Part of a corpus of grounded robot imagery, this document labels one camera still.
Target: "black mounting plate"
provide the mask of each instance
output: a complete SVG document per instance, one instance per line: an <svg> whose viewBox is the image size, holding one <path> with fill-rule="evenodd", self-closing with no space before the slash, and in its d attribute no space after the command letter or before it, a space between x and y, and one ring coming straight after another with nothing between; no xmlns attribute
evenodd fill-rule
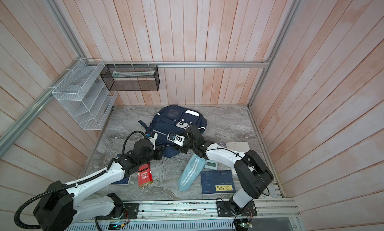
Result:
<svg viewBox="0 0 384 231"><path fill-rule="evenodd" d="M232 217L235 216L230 207L230 202L229 201L217 201L216 202L216 207L217 207L217 215L219 217ZM243 213L240 216L257 216L257 211L255 208L255 203L253 201L250 201L244 208L243 208Z"/></svg>
<svg viewBox="0 0 384 231"><path fill-rule="evenodd" d="M124 208L128 210L128 218L131 219L137 219L137 212L139 211L139 204L138 203L125 203ZM111 219L108 216L99 216L97 219L103 220L103 219ZM121 217L120 220L125 220L125 214Z"/></svg>

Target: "yellow label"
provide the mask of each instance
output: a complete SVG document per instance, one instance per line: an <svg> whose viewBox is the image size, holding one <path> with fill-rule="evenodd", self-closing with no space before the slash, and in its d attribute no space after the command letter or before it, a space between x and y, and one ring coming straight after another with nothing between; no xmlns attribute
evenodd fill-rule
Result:
<svg viewBox="0 0 384 231"><path fill-rule="evenodd" d="M216 191L232 191L232 185L215 185Z"/></svg>

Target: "backpack strap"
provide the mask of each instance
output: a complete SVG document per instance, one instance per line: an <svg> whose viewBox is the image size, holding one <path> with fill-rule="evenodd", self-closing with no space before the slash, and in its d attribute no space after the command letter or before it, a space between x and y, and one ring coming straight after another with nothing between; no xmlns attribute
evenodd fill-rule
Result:
<svg viewBox="0 0 384 231"><path fill-rule="evenodd" d="M139 120L138 123L140 123L145 128L145 130L148 129L148 126L143 121Z"/></svg>

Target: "wooden wall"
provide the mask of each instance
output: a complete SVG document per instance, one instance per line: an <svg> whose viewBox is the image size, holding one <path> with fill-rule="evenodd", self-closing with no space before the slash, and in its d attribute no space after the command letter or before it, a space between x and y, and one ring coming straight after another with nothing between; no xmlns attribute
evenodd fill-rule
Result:
<svg viewBox="0 0 384 231"><path fill-rule="evenodd" d="M43 0L0 0L0 135L77 57ZM0 160L2 228L21 230L13 212L23 202L77 179L96 137L51 101ZM34 206L22 220L36 222Z"/></svg>
<svg viewBox="0 0 384 231"><path fill-rule="evenodd" d="M304 0L252 107L308 230L383 230L384 0Z"/></svg>
<svg viewBox="0 0 384 231"><path fill-rule="evenodd" d="M56 0L87 57L104 61L262 61L293 0ZM246 104L258 68L160 69L158 92L118 105Z"/></svg>

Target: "blue book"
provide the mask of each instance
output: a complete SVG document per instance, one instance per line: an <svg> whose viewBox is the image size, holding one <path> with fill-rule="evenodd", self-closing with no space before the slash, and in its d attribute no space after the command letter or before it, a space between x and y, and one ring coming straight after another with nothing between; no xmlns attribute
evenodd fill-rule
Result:
<svg viewBox="0 0 384 231"><path fill-rule="evenodd" d="M201 192L204 195L235 193L231 170L201 171Z"/></svg>
<svg viewBox="0 0 384 231"><path fill-rule="evenodd" d="M116 182L114 182L112 184L124 184L124 185L127 185L127 184L129 184L129 178L130 177L131 176L128 176L128 177L123 178L122 180L116 181Z"/></svg>

